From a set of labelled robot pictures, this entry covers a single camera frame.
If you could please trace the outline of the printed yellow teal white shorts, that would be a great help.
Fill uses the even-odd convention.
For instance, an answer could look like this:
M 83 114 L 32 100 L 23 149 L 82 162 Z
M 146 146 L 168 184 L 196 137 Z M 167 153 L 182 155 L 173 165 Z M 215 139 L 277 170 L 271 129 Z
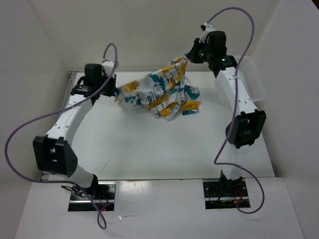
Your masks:
M 117 88 L 115 102 L 124 109 L 147 109 L 155 118 L 171 121 L 179 115 L 199 112 L 200 91 L 187 83 L 188 59 L 179 56 L 140 80 Z

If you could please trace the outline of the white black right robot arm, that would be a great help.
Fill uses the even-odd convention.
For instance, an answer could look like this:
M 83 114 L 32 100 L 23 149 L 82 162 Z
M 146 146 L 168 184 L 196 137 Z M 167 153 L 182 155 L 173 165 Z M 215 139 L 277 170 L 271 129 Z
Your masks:
M 231 166 L 227 173 L 221 172 L 219 192 L 231 195 L 242 183 L 243 165 L 250 147 L 259 138 L 266 120 L 264 111 L 258 110 L 249 96 L 239 73 L 241 56 L 235 59 L 227 54 L 226 34 L 214 29 L 204 30 L 202 36 L 194 40 L 187 58 L 195 64 L 207 63 L 216 79 L 219 97 L 230 104 L 233 115 L 225 129 L 229 158 L 224 165 Z

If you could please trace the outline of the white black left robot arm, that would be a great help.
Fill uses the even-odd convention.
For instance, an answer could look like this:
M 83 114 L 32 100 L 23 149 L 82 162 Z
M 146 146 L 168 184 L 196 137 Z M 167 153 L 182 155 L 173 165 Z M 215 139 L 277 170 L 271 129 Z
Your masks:
M 70 181 L 77 193 L 88 199 L 96 198 L 102 191 L 96 175 L 78 163 L 72 141 L 85 115 L 101 95 L 112 97 L 116 92 L 117 64 L 105 60 L 102 64 L 86 64 L 82 76 L 70 92 L 67 110 L 44 136 L 33 140 L 37 168 L 43 172 Z

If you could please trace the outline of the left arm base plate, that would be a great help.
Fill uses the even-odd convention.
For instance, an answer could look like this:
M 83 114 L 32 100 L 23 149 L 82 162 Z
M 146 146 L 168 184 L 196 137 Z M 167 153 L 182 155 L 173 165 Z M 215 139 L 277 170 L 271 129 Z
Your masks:
M 91 201 L 76 187 L 61 186 L 70 191 L 69 212 L 95 211 Z M 89 195 L 99 210 L 103 212 L 114 211 L 116 181 L 99 181 L 99 191 L 95 195 Z

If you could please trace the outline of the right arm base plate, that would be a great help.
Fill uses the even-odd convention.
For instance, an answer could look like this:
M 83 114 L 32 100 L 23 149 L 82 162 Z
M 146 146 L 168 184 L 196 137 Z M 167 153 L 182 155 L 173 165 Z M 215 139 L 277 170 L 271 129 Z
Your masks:
M 236 209 L 237 203 L 239 208 L 250 208 L 248 191 L 244 180 L 238 186 L 232 186 L 222 189 L 218 179 L 203 180 L 203 192 L 205 209 Z

